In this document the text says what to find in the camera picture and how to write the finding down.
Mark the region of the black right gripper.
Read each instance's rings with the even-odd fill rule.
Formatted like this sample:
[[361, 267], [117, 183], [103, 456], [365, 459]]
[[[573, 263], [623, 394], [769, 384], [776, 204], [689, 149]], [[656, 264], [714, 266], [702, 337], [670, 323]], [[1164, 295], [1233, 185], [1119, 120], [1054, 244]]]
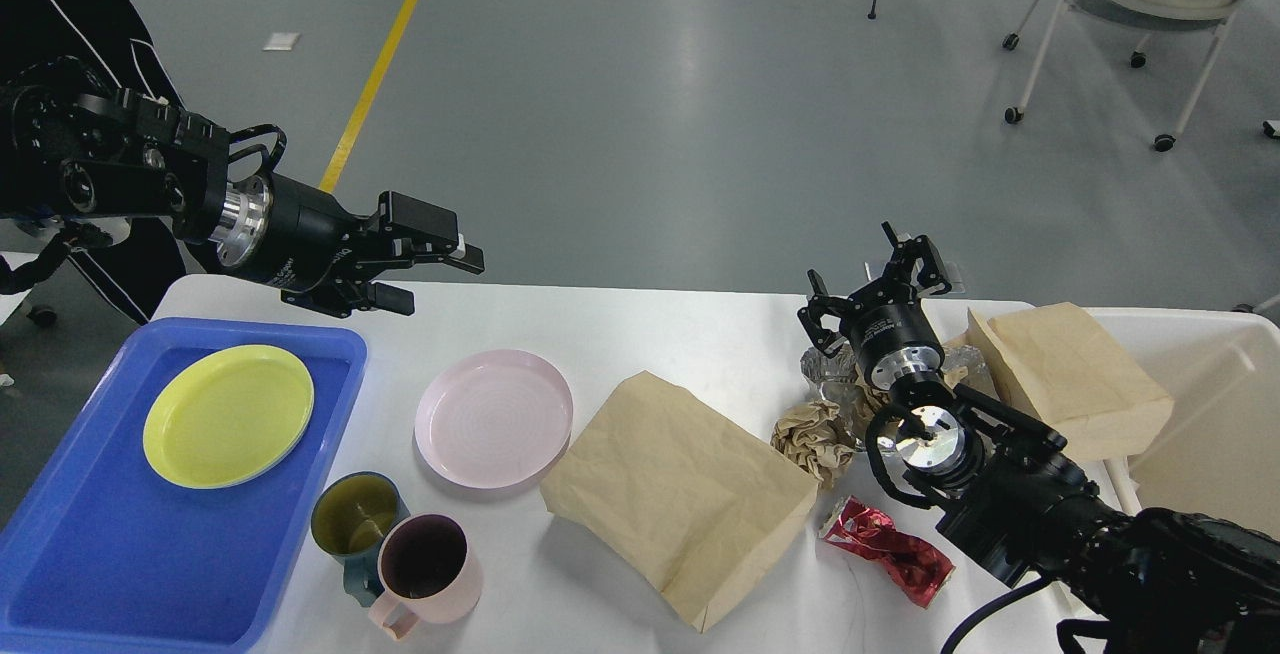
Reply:
[[797, 317], [823, 357], [835, 358], [847, 346], [870, 388], [941, 394], [945, 349], [920, 303], [950, 294], [954, 282], [929, 235], [901, 238], [891, 224], [881, 227], [892, 252], [881, 276], [870, 282], [868, 303], [861, 303], [860, 289], [833, 297], [823, 276], [808, 270], [812, 293]]

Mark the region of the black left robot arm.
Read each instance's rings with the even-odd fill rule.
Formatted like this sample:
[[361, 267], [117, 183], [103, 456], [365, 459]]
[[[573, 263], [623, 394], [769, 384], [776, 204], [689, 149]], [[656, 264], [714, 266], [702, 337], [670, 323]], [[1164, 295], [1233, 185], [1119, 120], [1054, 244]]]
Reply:
[[332, 317], [412, 315], [413, 294], [379, 282], [388, 270], [485, 270], [451, 209], [384, 192], [352, 215], [280, 175], [285, 148], [279, 125], [227, 131], [59, 58], [3, 84], [3, 218], [50, 224], [79, 248], [115, 243], [105, 218], [168, 218], [178, 239], [211, 244], [225, 275]]

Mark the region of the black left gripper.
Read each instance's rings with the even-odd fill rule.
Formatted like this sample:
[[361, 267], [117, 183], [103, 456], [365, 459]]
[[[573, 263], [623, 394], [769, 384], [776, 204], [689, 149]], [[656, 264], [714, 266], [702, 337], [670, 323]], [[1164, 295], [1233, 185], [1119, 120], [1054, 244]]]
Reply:
[[483, 250], [466, 241], [451, 209], [383, 192], [372, 215], [353, 215], [333, 195], [266, 174], [227, 186], [215, 257], [224, 274], [270, 285], [282, 303], [330, 317], [415, 314], [411, 291], [356, 274], [430, 262], [485, 271]]

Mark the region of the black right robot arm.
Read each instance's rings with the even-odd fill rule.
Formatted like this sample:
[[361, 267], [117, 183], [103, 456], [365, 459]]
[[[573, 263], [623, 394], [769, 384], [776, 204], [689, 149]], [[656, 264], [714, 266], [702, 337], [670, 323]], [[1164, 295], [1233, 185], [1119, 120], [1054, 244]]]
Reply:
[[945, 349], [922, 302], [952, 284], [928, 235], [901, 239], [877, 279], [846, 297], [822, 276], [797, 317], [832, 358], [850, 347], [861, 380], [888, 395], [861, 439], [884, 494], [938, 508], [937, 531], [1007, 591], [945, 640], [952, 653], [996, 612], [1064, 584], [1092, 612], [1061, 619], [1059, 648], [1107, 653], [1275, 653], [1277, 541], [1167, 508], [1129, 516], [1064, 451], [1066, 436], [992, 395], [943, 380]]

